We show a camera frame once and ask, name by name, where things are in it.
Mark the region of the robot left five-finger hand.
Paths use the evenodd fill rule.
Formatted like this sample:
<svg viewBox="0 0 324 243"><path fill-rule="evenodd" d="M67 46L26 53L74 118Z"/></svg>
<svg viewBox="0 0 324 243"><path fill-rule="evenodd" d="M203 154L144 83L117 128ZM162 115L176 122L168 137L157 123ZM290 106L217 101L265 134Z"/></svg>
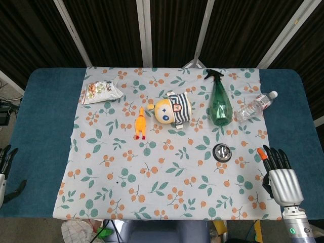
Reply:
<svg viewBox="0 0 324 243"><path fill-rule="evenodd" d="M10 144L3 149L1 148L1 207L3 204L6 204L9 201L17 198L25 189L27 184L27 180L23 180L16 190L5 195L7 179L11 169L12 161L18 151L18 148L9 151L10 149L11 149Z"/></svg>

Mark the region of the robot right five-finger hand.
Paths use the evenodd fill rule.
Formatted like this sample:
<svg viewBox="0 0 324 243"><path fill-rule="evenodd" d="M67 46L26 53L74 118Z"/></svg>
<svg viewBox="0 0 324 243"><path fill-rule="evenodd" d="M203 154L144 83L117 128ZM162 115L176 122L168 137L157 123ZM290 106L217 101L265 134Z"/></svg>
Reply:
<svg viewBox="0 0 324 243"><path fill-rule="evenodd" d="M270 197L282 207L300 205L304 197L285 152L263 145L262 148L257 148L257 153L266 170L262 186Z"/></svg>

